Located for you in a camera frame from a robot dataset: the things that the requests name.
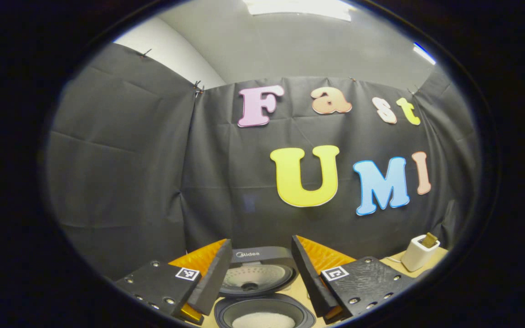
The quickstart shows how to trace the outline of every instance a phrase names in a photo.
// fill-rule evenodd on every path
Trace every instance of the yellow letter u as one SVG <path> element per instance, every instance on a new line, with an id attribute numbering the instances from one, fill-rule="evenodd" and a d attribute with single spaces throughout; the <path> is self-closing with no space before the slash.
<path id="1" fill-rule="evenodd" d="M 301 148 L 281 148 L 271 152 L 271 159 L 277 166 L 277 191 L 285 203 L 296 207 L 319 206 L 331 200 L 337 193 L 337 166 L 335 156 L 340 153 L 336 146 L 326 145 L 313 148 L 313 155 L 319 157 L 323 184 L 317 190 L 305 190 L 301 185 L 300 160 L 305 156 Z"/>

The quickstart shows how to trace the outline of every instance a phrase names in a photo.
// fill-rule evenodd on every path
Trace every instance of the white rice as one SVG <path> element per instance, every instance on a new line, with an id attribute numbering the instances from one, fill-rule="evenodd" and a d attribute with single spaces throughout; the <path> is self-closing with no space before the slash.
<path id="1" fill-rule="evenodd" d="M 293 328 L 295 321 L 280 313 L 255 312 L 236 318 L 232 328 Z"/>

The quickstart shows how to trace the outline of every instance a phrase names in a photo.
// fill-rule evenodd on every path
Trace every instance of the midea logo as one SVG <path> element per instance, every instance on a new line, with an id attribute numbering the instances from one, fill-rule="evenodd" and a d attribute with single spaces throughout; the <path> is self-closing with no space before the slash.
<path id="1" fill-rule="evenodd" d="M 236 253 L 236 257 L 257 256 L 257 255 L 260 255 L 260 253 L 258 253 L 258 251 L 254 251 L 252 253 L 243 253 L 243 252 L 239 251 L 238 253 Z"/>

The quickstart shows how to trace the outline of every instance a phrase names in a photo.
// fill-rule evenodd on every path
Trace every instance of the black backdrop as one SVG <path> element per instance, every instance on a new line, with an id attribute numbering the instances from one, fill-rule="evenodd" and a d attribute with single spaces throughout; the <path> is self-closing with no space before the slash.
<path id="1" fill-rule="evenodd" d="M 271 120 L 239 127 L 242 89 L 281 85 Z M 343 91 L 353 108 L 320 115 L 310 92 Z M 431 231 L 450 249 L 474 216 L 481 166 L 467 100 L 436 69 L 414 95 L 363 81 L 282 77 L 240 82 L 194 96 L 192 84 L 150 58 L 109 44 L 67 85 L 46 152 L 52 207 L 67 236 L 101 274 L 122 278 L 151 259 L 172 260 L 222 238 L 233 247 L 290 247 L 308 237 L 352 257 L 390 256 Z M 393 104 L 398 122 L 376 114 L 373 97 Z M 413 125 L 396 106 L 415 106 Z M 335 145 L 337 194 L 299 208 L 278 195 L 278 148 L 302 148 L 302 185 L 318 189 L 312 150 Z M 427 154 L 432 189 L 417 194 L 415 152 Z M 410 203 L 357 216 L 360 179 L 352 166 L 406 159 Z"/>
<path id="2" fill-rule="evenodd" d="M 520 114 L 525 108 L 525 2 L 379 4 L 439 40 L 471 73 L 495 113 L 499 143 L 494 149 L 507 165 L 500 172 L 489 226 L 471 242 L 469 256 L 439 272 L 444 279 L 413 295 L 405 307 L 391 303 L 362 326 L 525 325 L 525 115 Z M 46 215 L 36 183 L 40 131 L 47 129 L 46 113 L 82 60 L 79 50 L 139 6 L 137 1 L 0 2 L 0 326 L 159 322 L 148 311 L 125 305 L 83 266 Z"/>

